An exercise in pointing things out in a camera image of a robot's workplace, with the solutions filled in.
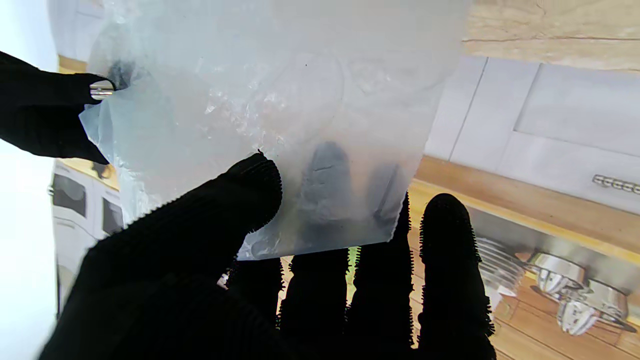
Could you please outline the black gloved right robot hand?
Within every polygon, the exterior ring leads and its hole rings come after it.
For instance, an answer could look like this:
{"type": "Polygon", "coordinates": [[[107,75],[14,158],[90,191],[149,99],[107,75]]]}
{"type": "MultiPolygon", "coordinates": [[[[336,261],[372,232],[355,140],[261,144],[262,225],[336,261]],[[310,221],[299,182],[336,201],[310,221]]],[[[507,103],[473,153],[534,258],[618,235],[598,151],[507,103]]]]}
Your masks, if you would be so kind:
{"type": "Polygon", "coordinates": [[[45,71],[2,52],[0,137],[37,157],[80,158],[106,166],[109,162],[89,140],[80,114],[115,89],[100,75],[45,71]]]}

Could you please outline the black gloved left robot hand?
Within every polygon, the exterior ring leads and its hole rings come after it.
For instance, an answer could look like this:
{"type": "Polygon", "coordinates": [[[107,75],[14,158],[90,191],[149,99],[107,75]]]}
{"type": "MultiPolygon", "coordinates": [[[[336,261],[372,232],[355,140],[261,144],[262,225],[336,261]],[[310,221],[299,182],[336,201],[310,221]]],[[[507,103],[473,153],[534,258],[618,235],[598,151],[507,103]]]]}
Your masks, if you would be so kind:
{"type": "Polygon", "coordinates": [[[236,259],[275,217],[281,174],[256,152],[96,243],[41,360],[494,360],[494,326],[469,213],[452,194],[423,210],[418,347],[409,303],[409,196],[391,240],[362,246],[346,304],[346,248],[236,259]]]}

